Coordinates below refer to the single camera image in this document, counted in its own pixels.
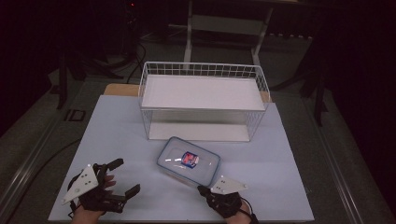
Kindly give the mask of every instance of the metal stand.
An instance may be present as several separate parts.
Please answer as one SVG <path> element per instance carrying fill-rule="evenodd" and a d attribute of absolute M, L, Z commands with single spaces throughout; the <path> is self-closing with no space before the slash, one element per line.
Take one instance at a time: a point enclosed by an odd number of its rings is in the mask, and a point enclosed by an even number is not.
<path fill-rule="evenodd" d="M 251 56 L 254 65 L 260 66 L 259 52 L 262 47 L 262 41 L 268 28 L 273 9 L 269 8 L 264 21 L 240 20 L 233 18 L 222 18 L 213 16 L 202 16 L 192 14 L 192 0 L 189 2 L 189 17 L 187 20 L 187 45 L 184 51 L 184 63 L 191 62 L 191 33 L 194 30 L 205 30 L 213 32 L 223 32 L 241 35 L 257 35 L 259 40 L 257 45 L 252 48 Z"/>
<path fill-rule="evenodd" d="M 274 87 L 270 91 L 279 91 L 300 80 L 305 80 L 304 85 L 300 88 L 302 97 L 309 97 L 316 90 L 314 118 L 319 126 L 321 123 L 321 112 L 323 111 L 323 94 L 325 88 L 325 79 L 330 75 L 330 66 L 334 55 L 334 49 L 337 48 L 335 40 L 326 43 L 323 47 L 323 40 L 326 40 L 327 33 L 321 29 L 314 37 L 311 46 L 301 60 L 294 76 Z"/>

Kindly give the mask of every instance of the gray floor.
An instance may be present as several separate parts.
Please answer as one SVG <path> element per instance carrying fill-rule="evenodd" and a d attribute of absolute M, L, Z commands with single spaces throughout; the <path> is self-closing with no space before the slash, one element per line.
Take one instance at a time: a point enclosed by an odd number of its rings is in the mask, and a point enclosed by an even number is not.
<path fill-rule="evenodd" d="M 192 49 L 191 60 L 252 64 L 249 49 L 240 46 L 220 48 L 212 44 L 209 45 L 204 40 L 197 41 Z M 309 40 L 300 38 L 285 40 L 269 36 L 264 40 L 260 59 L 269 86 L 293 75 L 309 44 Z M 142 45 L 147 50 L 146 61 L 183 61 L 185 46 L 177 36 L 166 43 L 142 41 Z M 118 74 L 127 77 L 133 67 L 134 65 L 127 67 Z M 124 82 L 125 79 L 120 81 L 92 75 L 85 82 L 70 80 L 69 100 L 61 111 L 56 110 L 56 95 L 47 93 L 38 100 L 0 139 L 0 175 L 3 177 L 0 192 L 7 191 L 12 177 L 34 148 L 42 150 L 37 156 L 37 163 L 32 164 L 37 171 L 51 155 L 81 138 L 106 85 Z M 326 91 L 325 105 L 329 111 L 323 113 L 324 125 L 319 128 L 312 119 L 313 100 L 303 99 L 298 94 L 301 84 L 274 91 L 272 96 L 314 213 L 315 221 L 311 223 L 396 223 L 371 178 L 331 93 Z M 64 121 L 67 109 L 84 110 L 87 112 L 86 118 L 82 122 Z M 54 124 L 54 128 L 47 129 L 51 124 Z M 66 148 L 35 177 L 10 223 L 49 223 L 47 218 L 50 209 L 77 148 L 78 143 Z M 353 201 L 343 201 L 347 197 Z M 347 207 L 353 205 L 348 204 L 350 202 L 355 204 L 359 213 L 348 212 L 350 209 Z"/>

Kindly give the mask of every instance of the glove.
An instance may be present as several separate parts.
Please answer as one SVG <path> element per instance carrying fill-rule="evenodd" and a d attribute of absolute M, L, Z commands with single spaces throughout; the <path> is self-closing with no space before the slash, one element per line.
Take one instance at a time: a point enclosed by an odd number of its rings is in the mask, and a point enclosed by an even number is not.
<path fill-rule="evenodd" d="M 223 218 L 235 216 L 242 206 L 241 196 L 238 192 L 222 195 L 212 193 L 204 186 L 198 186 L 201 196 L 206 198 L 207 205 L 218 212 Z"/>

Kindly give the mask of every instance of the dark background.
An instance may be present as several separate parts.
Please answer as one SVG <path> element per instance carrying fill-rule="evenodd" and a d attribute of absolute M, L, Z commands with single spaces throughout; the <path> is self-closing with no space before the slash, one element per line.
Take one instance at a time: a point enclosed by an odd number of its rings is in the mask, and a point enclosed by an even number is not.
<path fill-rule="evenodd" d="M 107 50 L 123 51 L 117 40 L 125 25 L 112 25 L 126 22 L 122 4 L 113 1 L 118 6 L 109 13 L 106 12 L 108 1 L 92 2 L 96 11 L 88 0 L 0 1 L 0 135 L 50 89 L 47 74 L 58 68 L 60 36 L 67 36 L 93 58 L 103 59 Z M 186 2 L 151 0 L 140 4 L 136 1 L 139 9 L 134 13 L 140 15 L 136 17 L 148 29 L 166 35 L 167 23 L 185 24 Z M 396 127 L 396 5 L 386 0 L 351 1 L 337 5 L 342 9 L 326 9 L 322 13 L 323 8 L 310 7 L 309 1 L 303 3 L 306 6 L 273 5 L 275 11 L 268 33 L 283 34 L 286 38 L 320 34 L 313 42 L 315 56 L 308 59 L 319 69 L 326 62 L 326 86 L 396 214 L 393 131 Z M 222 5 L 202 1 L 197 9 L 210 14 L 217 7 Z M 261 17 L 262 9 L 254 8 L 250 16 Z M 250 9 L 237 7 L 236 16 L 245 17 L 245 11 Z M 235 14 L 235 9 L 230 7 L 222 12 Z M 106 29 L 92 25 L 97 22 Z"/>

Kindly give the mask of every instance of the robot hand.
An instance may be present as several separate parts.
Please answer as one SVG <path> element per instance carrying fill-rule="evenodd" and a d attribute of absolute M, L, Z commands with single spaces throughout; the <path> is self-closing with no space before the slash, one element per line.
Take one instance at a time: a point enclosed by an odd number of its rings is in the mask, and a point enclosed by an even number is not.
<path fill-rule="evenodd" d="M 124 205 L 140 191 L 140 185 L 127 190 L 124 195 L 109 194 L 106 188 L 106 172 L 114 170 L 123 164 L 123 159 L 117 159 L 109 164 L 94 164 L 76 175 L 68 186 L 64 196 L 64 204 L 70 203 L 72 213 L 77 209 L 74 199 L 78 198 L 86 210 L 122 213 Z"/>
<path fill-rule="evenodd" d="M 210 189 L 204 186 L 198 186 L 198 191 L 201 196 L 206 198 L 207 205 L 211 207 L 213 210 L 218 212 L 223 218 L 229 218 L 235 216 L 236 213 L 241 212 L 248 217 L 250 217 L 250 224 L 258 224 L 259 221 L 256 218 L 256 215 L 253 214 L 252 209 L 248 201 L 243 199 L 238 192 L 222 195 L 217 193 L 212 193 Z M 249 205 L 250 213 L 241 209 L 242 200 L 247 202 Z"/>

